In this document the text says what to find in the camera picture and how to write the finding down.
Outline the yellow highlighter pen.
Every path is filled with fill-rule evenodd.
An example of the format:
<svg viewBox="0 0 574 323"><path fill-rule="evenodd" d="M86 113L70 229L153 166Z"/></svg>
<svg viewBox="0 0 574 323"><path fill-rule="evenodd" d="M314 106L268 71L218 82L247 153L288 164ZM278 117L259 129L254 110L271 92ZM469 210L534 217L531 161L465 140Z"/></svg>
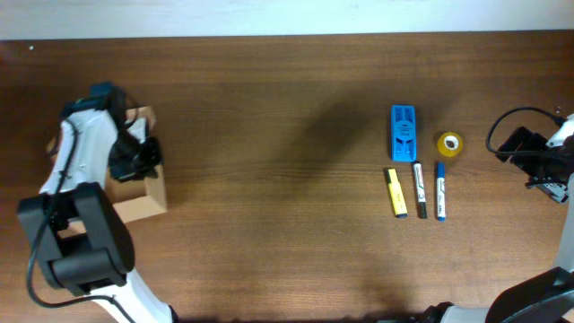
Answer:
<svg viewBox="0 0 574 323"><path fill-rule="evenodd" d="M408 216L408 211L396 170L386 169L386 177L395 216L396 218L406 218Z"/></svg>

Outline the blue whiteboard eraser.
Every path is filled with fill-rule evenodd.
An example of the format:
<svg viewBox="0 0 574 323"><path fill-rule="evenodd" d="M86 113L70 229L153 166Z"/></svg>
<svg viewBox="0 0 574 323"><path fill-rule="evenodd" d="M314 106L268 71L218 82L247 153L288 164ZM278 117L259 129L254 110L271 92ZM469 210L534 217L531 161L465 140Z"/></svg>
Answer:
<svg viewBox="0 0 574 323"><path fill-rule="evenodd" d="M417 158L415 107L393 105L391 108L391 159L414 162Z"/></svg>

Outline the brown cardboard box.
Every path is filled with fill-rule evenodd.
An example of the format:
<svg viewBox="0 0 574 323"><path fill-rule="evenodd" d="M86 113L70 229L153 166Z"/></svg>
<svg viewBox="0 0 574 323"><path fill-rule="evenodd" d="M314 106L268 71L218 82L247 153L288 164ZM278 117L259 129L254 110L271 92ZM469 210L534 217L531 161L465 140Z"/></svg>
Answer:
<svg viewBox="0 0 574 323"><path fill-rule="evenodd" d="M156 124L156 117L151 106L129 109L126 116L129 119L137 117L137 122L128 131L140 142L143 141L143 124L147 126L149 131ZM119 182L111 177L110 169L107 169L105 192L124 223L167 212L168 204L162 163L156 165L154 170L157 173L156 178L146 177L142 180Z"/></svg>

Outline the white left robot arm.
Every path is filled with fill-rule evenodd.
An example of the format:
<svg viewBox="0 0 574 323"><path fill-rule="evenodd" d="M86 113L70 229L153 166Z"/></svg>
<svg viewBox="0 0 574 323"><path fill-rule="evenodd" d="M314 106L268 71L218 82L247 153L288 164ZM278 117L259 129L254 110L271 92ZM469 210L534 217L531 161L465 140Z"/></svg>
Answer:
<svg viewBox="0 0 574 323"><path fill-rule="evenodd" d="M174 309L138 274L130 233L105 192L107 172L143 179L161 163L158 140L132 136L125 116L63 109L54 168L39 194L17 209L30 242L26 290L46 309L93 301L118 322L176 322Z"/></svg>

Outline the blue whiteboard marker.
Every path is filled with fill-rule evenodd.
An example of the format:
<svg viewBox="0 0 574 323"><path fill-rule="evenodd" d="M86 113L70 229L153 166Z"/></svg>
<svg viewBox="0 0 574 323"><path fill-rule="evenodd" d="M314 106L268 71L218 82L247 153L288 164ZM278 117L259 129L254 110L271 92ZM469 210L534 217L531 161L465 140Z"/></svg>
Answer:
<svg viewBox="0 0 574 323"><path fill-rule="evenodd" d="M440 222L445 222L446 215L446 192L445 192L445 164L437 163L437 218Z"/></svg>

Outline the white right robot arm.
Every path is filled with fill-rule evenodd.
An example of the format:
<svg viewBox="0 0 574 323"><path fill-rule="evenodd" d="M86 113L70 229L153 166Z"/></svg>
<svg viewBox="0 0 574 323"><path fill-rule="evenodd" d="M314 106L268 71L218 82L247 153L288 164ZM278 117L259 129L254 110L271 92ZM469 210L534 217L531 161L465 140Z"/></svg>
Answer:
<svg viewBox="0 0 574 323"><path fill-rule="evenodd" d="M451 302L430 306L419 322L564 322L573 309L573 117L550 115L558 130L551 138L517 128L498 149L488 151L509 161L529 177L527 188L539 188L568 212L552 268L508 288L488 308L463 308Z"/></svg>

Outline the black whiteboard marker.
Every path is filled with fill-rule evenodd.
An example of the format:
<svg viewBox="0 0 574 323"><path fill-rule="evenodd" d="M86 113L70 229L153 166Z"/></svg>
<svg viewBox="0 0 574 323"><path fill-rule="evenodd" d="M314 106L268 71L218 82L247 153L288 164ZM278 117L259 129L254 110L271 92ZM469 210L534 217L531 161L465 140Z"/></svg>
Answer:
<svg viewBox="0 0 574 323"><path fill-rule="evenodd" d="M413 162L413 174L415 179L416 197L417 197L417 204L419 206L419 214L422 219L427 219L428 213L426 207L426 194L422 175L422 165L418 161Z"/></svg>

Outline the yellow tape roll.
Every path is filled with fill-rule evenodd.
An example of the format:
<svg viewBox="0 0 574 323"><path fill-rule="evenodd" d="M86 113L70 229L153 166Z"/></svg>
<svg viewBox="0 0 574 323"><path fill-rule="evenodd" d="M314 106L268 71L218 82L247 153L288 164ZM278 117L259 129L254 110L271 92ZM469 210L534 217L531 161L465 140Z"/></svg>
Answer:
<svg viewBox="0 0 574 323"><path fill-rule="evenodd" d="M455 132L445 132L439 137L437 148L442 156L454 158L463 150L462 137Z"/></svg>

